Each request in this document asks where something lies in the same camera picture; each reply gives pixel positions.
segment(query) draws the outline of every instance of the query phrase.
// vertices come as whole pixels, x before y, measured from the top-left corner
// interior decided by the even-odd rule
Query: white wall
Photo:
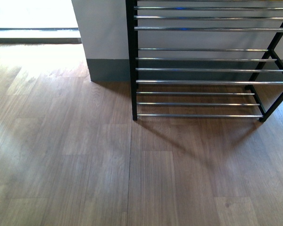
[[[72,0],[75,15],[78,21],[84,50],[87,59],[128,59],[127,47],[127,31],[126,31],[126,16],[125,16],[125,0]],[[169,2],[163,3],[164,6],[179,6],[179,3]],[[180,6],[197,6],[198,3],[182,2]],[[256,6],[258,3],[235,3],[236,6]],[[265,6],[280,7],[283,3],[279,2],[263,2],[260,3]],[[201,6],[225,6],[222,3],[202,3]],[[144,11],[144,15],[149,15],[152,12]],[[173,15],[174,11],[154,11],[157,15]],[[229,16],[235,16],[237,12],[226,12]],[[216,12],[199,12],[201,16],[217,16]],[[244,16],[252,16],[252,12],[244,12]],[[260,16],[275,15],[274,12],[261,12]],[[196,22],[185,22],[186,26],[194,26]],[[218,22],[200,22],[201,26],[218,26]],[[266,22],[232,22],[232,26],[249,26],[256,27],[259,25],[268,24]],[[166,22],[161,21],[158,25],[166,26]],[[142,47],[190,47],[190,48],[266,48],[269,41],[272,39],[272,33],[208,33],[208,32],[154,32],[150,35],[149,32],[140,32],[140,46]],[[276,48],[276,52],[283,59],[283,39]],[[155,53],[160,54],[174,54],[174,53]],[[181,53],[180,56],[191,56],[190,53]],[[218,57],[223,54],[223,57],[235,57],[232,54],[224,55],[224,53],[196,53],[197,57]]]

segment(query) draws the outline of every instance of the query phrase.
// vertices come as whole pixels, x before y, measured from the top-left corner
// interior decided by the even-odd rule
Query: chrome bar
[[[182,60],[182,61],[226,61],[226,62],[274,62],[276,59],[210,59],[210,58],[161,58],[137,57],[136,60]]]
[[[135,6],[135,10],[188,10],[188,11],[283,11],[283,7],[148,7]]]
[[[173,118],[263,118],[263,115],[218,115],[218,114],[137,114],[147,117],[173,117]]]
[[[174,32],[283,32],[283,28],[232,28],[232,27],[134,27],[136,31]]]
[[[190,81],[190,80],[136,80],[138,84],[161,85],[283,85],[283,81]]]
[[[260,104],[217,104],[217,103],[145,103],[137,102],[137,105],[159,105],[159,106],[215,106],[215,107],[233,107],[233,106],[243,106],[243,107],[252,107],[260,106]]]
[[[138,72],[237,72],[237,73],[277,73],[283,70],[269,69],[207,69],[207,68],[136,68]]]
[[[268,49],[225,49],[225,48],[138,48],[140,51],[195,51],[195,52],[268,52]]]
[[[252,96],[254,93],[203,93],[203,92],[136,92],[138,95],[154,96]]]
[[[242,16],[242,17],[212,17],[212,16],[134,16],[135,20],[217,20],[217,21],[283,21],[283,17],[259,17],[259,16]]]

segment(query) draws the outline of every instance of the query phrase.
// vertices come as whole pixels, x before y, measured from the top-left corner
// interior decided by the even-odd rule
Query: gray baseboard
[[[92,81],[129,81],[129,60],[127,59],[87,59]],[[181,68],[236,68],[254,69],[257,63],[237,62],[186,62],[186,61],[141,61],[139,67],[181,67]],[[277,69],[274,63],[268,63],[265,69]],[[247,81],[251,73],[139,73],[140,79],[169,80],[228,80]],[[258,81],[283,81],[281,73],[262,73]]]
[[[129,60],[87,59],[91,81],[129,81]]]

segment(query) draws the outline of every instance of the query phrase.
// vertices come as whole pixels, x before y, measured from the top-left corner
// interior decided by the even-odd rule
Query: floor
[[[130,104],[82,45],[0,45],[0,226],[283,226],[283,103],[264,124]]]

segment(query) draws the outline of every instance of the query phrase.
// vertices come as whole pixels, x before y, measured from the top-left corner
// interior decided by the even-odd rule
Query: door threshold
[[[6,29],[0,28],[0,43],[73,43],[80,44],[77,28]]]

